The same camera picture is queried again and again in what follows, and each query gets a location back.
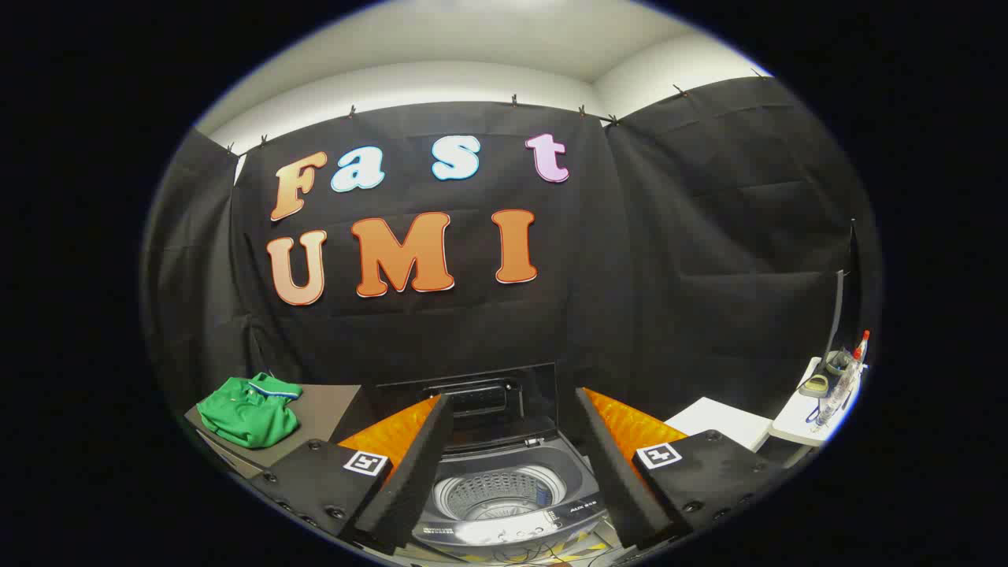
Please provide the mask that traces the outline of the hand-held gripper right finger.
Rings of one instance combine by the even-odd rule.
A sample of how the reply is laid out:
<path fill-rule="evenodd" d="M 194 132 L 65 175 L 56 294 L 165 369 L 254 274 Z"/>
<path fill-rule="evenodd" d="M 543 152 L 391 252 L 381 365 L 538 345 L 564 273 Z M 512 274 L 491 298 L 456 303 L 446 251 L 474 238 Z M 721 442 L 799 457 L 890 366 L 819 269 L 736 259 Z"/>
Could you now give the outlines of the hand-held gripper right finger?
<path fill-rule="evenodd" d="M 624 547 L 645 551 L 708 531 L 784 480 L 784 467 L 716 428 L 684 434 L 585 387 L 575 401 L 591 469 Z"/>

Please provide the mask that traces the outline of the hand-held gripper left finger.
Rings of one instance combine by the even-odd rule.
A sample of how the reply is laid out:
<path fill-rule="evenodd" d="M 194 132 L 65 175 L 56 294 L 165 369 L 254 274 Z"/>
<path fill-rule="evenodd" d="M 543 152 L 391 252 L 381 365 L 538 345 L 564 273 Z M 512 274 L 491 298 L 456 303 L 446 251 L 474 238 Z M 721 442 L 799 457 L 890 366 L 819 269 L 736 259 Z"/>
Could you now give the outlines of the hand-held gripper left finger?
<path fill-rule="evenodd" d="M 309 440 L 250 481 L 325 537 L 392 555 L 413 534 L 453 428 L 433 395 L 338 443 Z"/>

